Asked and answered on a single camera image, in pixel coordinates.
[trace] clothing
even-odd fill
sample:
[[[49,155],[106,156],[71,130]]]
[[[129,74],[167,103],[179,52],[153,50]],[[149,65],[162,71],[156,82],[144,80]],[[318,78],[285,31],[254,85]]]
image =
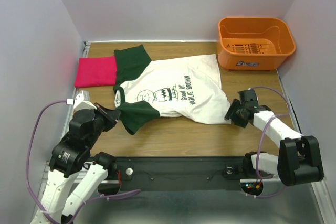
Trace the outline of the clothing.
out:
[[[114,54],[118,65],[114,102],[130,134],[161,116],[230,123],[224,119],[230,104],[221,90],[216,55],[152,61],[142,45]]]
[[[75,80],[76,88],[112,86],[117,79],[115,56],[80,58]]]

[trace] t-shirt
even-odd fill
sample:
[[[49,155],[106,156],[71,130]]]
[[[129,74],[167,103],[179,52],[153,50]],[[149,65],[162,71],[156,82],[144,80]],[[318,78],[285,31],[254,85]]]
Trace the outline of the t-shirt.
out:
[[[230,104],[221,90],[216,55],[152,61],[142,45],[114,54],[118,66],[114,102],[130,134],[161,116],[230,123],[224,118]]]

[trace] orange laundry basket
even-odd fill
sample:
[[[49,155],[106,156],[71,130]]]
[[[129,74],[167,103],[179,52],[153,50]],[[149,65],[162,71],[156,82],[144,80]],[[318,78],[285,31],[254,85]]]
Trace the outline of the orange laundry basket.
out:
[[[295,51],[287,24],[277,18],[227,17],[218,30],[218,61],[226,69],[274,70]]]

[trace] cartoon face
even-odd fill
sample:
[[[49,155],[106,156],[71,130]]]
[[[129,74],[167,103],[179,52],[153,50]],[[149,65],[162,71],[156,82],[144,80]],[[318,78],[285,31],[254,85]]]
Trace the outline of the cartoon face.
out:
[[[154,101],[154,94],[150,90],[143,90],[138,94],[136,99],[138,102],[146,101],[148,103],[152,103]]]

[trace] basket label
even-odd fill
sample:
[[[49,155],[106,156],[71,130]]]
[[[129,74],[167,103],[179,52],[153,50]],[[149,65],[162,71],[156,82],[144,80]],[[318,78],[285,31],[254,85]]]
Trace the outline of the basket label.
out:
[[[259,63],[258,62],[244,62],[244,61],[239,61],[237,62],[236,66],[251,66],[251,67],[255,67],[258,66]]]

